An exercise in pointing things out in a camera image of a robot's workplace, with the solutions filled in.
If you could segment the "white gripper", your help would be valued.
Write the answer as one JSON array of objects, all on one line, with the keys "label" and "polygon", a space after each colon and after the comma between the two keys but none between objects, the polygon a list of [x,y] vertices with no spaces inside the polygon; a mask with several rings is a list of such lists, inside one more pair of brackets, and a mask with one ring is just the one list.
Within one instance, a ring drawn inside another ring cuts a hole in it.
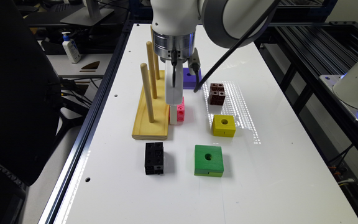
[{"label": "white gripper", "polygon": [[173,67],[172,61],[165,61],[165,102],[170,105],[170,124],[177,124],[177,105],[183,97],[183,62],[179,60]]}]

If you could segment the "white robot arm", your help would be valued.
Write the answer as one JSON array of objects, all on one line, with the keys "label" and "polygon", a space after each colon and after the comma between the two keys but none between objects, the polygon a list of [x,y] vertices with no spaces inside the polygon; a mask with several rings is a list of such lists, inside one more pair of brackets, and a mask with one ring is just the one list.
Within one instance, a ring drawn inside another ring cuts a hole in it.
[{"label": "white robot arm", "polygon": [[183,63],[195,54],[201,24],[209,39],[227,52],[196,85],[200,88],[237,48],[255,41],[272,20],[280,0],[152,0],[155,53],[165,63],[165,102],[177,122],[183,96]]}]

